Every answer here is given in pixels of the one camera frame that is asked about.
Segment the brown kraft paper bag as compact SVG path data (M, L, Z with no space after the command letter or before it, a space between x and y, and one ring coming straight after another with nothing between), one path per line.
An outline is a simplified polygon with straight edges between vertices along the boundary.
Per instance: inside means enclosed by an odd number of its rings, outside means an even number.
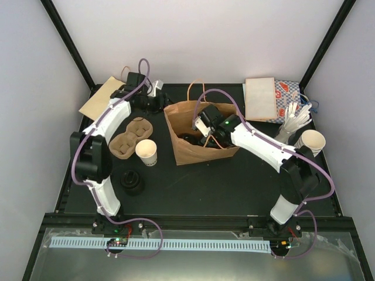
M190 97L190 89L194 83L203 83L203 80L194 80L186 90L185 100L168 105L163 110L171 136L175 161L178 166L233 157L239 150L236 146L225 148L217 137L210 137L209 140L205 140L206 138L200 132L192 129L193 113L197 105L197 101ZM190 133L197 136L200 138L202 146L191 145L178 138L178 135L182 133Z

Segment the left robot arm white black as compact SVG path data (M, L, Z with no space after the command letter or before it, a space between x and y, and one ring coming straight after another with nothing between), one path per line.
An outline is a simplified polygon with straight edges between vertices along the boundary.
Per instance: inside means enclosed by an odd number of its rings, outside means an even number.
M108 105L96 120L70 137L72 180L78 186L88 187L98 214L106 218L105 226L113 234L125 229L126 220L118 214L121 203L110 179L110 140L133 110L159 112L166 107L168 99L162 87L161 80L152 83L147 75L128 73L126 83L111 93Z

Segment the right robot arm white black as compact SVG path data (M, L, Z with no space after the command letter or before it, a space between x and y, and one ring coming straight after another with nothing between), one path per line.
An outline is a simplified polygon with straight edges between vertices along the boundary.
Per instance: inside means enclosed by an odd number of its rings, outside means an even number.
M310 149L281 143L243 122L237 114L225 117L214 105L208 105L193 117L192 127L200 131L208 141L215 138L220 146L240 147L259 157L273 167L280 176L280 195L266 220L265 229L272 237L280 236L288 228L302 200L318 186L321 179L318 170L300 159L306 157L312 163L315 158Z

